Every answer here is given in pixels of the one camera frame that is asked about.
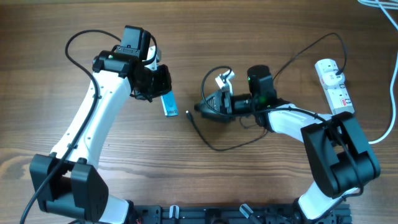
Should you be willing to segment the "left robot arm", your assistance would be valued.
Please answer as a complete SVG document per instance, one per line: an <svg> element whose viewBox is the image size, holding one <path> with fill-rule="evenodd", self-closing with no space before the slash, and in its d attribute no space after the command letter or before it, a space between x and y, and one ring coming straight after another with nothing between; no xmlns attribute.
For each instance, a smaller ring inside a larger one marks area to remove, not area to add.
<svg viewBox="0 0 398 224"><path fill-rule="evenodd" d="M71 125L46 156L30 163L34 195L41 211L75 223L142 223L129 200L110 195L97 169L104 141L128 98L160 98L164 114L178 115L171 77L148 31L126 26L118 44L102 51L87 72L91 82Z"/></svg>

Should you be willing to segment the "teal Galaxy smartphone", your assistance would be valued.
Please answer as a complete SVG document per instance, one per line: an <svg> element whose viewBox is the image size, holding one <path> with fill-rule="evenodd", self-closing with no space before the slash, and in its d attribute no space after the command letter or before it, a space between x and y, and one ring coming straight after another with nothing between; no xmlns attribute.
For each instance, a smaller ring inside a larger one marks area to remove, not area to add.
<svg viewBox="0 0 398 224"><path fill-rule="evenodd" d="M164 114L166 117L178 116L178 108L175 102L175 97L173 91L169 91L167 94L161 97L162 106L164 109Z"/></svg>

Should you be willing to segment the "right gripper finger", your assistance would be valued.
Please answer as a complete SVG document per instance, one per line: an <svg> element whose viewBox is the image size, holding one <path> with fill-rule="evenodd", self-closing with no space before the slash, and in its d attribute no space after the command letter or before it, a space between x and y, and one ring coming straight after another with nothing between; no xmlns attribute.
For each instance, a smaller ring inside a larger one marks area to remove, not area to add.
<svg viewBox="0 0 398 224"><path fill-rule="evenodd" d="M207 96L205 100L201 100L201 102L197 103L194 106L195 111L200 111L200 110L216 110L220 111L220 106L222 104L221 97L223 95L223 92L221 90L217 90L211 95Z"/></svg>
<svg viewBox="0 0 398 224"><path fill-rule="evenodd" d="M223 122L224 118L211 110L200 110L201 117L215 122Z"/></svg>

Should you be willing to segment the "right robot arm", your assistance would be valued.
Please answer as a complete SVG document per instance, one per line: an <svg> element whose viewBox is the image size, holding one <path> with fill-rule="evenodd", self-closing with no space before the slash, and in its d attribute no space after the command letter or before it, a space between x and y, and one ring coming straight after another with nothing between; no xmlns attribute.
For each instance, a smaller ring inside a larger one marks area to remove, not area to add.
<svg viewBox="0 0 398 224"><path fill-rule="evenodd" d="M231 67L216 78L219 90L194 106L204 118L229 122L254 116L266 131L288 135L305 146L313 184L292 205L291 213L273 217L290 223L316 223L364 186L378 178L381 167L353 113L335 115L303 110L277 97L266 65L247 70L249 93L234 95Z"/></svg>

